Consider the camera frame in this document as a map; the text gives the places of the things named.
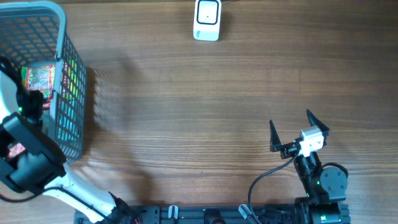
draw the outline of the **wooden table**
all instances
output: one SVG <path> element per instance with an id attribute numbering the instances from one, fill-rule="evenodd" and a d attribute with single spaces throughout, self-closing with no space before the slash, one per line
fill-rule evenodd
<path id="1" fill-rule="evenodd" d="M 247 203 L 251 182 L 285 162 L 269 152 L 268 121 L 288 142 L 310 108 L 331 128 L 320 159 L 350 172 L 353 223 L 396 223 L 397 3 L 230 1 L 218 42 L 193 39 L 193 1 L 63 8 L 91 82 L 73 165 L 84 178 L 131 204 Z M 253 198 L 304 195 L 288 166 Z M 73 219 L 44 196 L 0 211 L 0 223 Z"/>

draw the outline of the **plastic bin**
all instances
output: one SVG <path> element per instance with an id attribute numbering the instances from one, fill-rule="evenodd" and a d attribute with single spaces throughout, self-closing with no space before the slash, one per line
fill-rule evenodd
<path id="1" fill-rule="evenodd" d="M 87 74 L 67 34 L 67 18 L 53 2 L 0 4 L 0 55 L 16 69 L 54 64 L 48 132 L 69 163 L 83 152 Z"/>

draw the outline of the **gray plastic basket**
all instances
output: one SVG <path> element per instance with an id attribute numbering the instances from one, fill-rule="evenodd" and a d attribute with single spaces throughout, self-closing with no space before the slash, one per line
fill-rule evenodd
<path id="1" fill-rule="evenodd" d="M 66 31 L 67 18 L 58 4 L 0 4 L 0 55 L 16 69 L 56 65 L 47 134 L 71 163 L 83 152 L 87 74 Z"/>

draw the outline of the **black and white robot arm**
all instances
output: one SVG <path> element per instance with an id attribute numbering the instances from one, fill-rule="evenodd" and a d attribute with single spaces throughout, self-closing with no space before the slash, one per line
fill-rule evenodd
<path id="1" fill-rule="evenodd" d="M 0 180 L 18 193 L 27 190 L 34 195 L 55 197 L 84 213 L 92 223 L 135 220 L 135 212 L 120 198 L 97 189 L 71 170 L 58 145 L 37 126 L 40 122 L 34 118 L 40 116 L 29 113 L 29 110 L 34 111 L 29 108 L 41 108 L 41 93 L 30 95 L 26 89 L 21 90 L 24 87 L 20 85 L 17 72 L 10 69 L 4 58 L 1 59 Z M 25 111 L 24 108 L 28 112 L 21 114 L 21 111 Z M 16 157 L 7 158 L 9 145 L 17 142 L 26 150 Z"/>

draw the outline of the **brown wooden surface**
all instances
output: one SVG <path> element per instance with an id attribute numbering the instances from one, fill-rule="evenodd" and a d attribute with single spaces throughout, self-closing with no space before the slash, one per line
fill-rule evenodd
<path id="1" fill-rule="evenodd" d="M 131 204 L 246 203 L 251 182 L 285 162 L 269 152 L 268 121 L 291 141 L 310 108 L 332 130 L 321 160 L 350 172 L 353 223 L 396 223 L 397 3 L 227 2 L 219 42 L 193 39 L 194 2 L 63 7 L 91 82 L 73 165 L 84 178 Z M 304 195 L 288 166 L 253 197 Z M 44 196 L 0 211 L 0 223 L 73 217 Z"/>

